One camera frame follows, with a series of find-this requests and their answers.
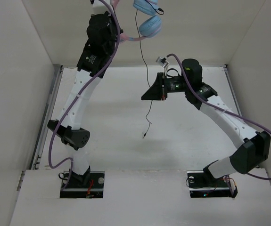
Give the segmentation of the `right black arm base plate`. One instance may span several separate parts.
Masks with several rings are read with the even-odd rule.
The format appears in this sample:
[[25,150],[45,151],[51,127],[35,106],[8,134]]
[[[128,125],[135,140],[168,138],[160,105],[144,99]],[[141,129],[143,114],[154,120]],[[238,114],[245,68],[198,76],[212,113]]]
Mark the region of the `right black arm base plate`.
[[238,187],[233,178],[223,176],[207,182],[203,171],[188,171],[185,182],[191,198],[232,198],[238,195]]

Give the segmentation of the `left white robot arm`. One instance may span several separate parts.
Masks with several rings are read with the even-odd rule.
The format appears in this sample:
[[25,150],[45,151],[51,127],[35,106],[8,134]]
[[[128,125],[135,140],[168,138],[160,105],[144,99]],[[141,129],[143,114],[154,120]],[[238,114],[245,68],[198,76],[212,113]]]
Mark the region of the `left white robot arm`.
[[[73,180],[81,187],[90,181],[90,166],[84,148],[90,138],[90,132],[83,129],[81,123],[94,89],[101,82],[118,50],[121,34],[111,2],[92,0],[90,3],[94,14],[89,20],[88,40],[77,63],[72,90],[60,115],[48,122],[48,128],[53,132],[48,151],[49,166],[55,169],[69,161],[67,179]],[[60,138],[72,154],[53,164],[52,147],[56,137]]]

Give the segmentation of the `left metal table rail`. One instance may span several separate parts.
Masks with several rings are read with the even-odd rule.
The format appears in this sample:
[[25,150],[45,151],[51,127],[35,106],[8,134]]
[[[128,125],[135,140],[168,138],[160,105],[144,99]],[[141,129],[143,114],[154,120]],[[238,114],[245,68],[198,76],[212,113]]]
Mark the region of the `left metal table rail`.
[[63,66],[59,64],[54,64],[53,67],[54,67],[54,74],[53,74],[51,86],[49,89],[48,98],[45,104],[39,132],[36,138],[36,143],[34,146],[30,164],[28,166],[28,170],[37,170],[39,168],[40,160],[41,160],[43,149],[44,149],[44,144],[45,144],[47,133],[49,130],[47,127],[47,124],[52,117],[55,101],[57,98],[57,93],[58,93],[61,78],[62,78]]

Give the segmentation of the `pink blue cat-ear headphones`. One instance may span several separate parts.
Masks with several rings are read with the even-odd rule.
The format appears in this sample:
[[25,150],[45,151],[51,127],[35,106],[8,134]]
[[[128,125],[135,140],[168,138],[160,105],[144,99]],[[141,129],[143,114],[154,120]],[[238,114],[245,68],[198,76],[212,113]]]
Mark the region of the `pink blue cat-ear headphones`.
[[159,7],[157,0],[134,0],[133,7],[151,17],[138,27],[139,37],[130,37],[121,31],[120,43],[125,41],[140,42],[156,36],[161,31],[162,20],[160,15],[164,14],[164,10]]

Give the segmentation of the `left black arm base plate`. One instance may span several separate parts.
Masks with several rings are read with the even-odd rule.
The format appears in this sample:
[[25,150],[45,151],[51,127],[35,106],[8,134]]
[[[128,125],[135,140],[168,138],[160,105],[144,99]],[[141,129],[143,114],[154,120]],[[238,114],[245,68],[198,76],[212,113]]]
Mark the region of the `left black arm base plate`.
[[58,177],[62,180],[59,197],[62,199],[96,199],[103,198],[105,172],[104,171],[92,171],[89,179],[86,179],[86,184],[78,181],[71,176],[65,187],[68,179],[68,172],[59,173]]

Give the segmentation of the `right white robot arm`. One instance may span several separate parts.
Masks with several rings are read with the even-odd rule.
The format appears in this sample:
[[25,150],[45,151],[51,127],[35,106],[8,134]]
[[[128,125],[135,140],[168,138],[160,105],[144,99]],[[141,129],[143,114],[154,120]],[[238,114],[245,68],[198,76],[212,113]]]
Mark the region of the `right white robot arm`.
[[228,114],[229,108],[217,92],[202,81],[202,66],[195,59],[185,59],[182,67],[185,76],[170,76],[166,58],[159,57],[157,63],[164,68],[158,73],[153,85],[141,97],[142,100],[163,101],[169,93],[183,92],[186,99],[200,112],[212,119],[230,138],[236,147],[231,156],[216,160],[203,169],[200,183],[212,186],[224,176],[247,174],[268,159],[271,137],[268,132],[258,132],[241,119]]

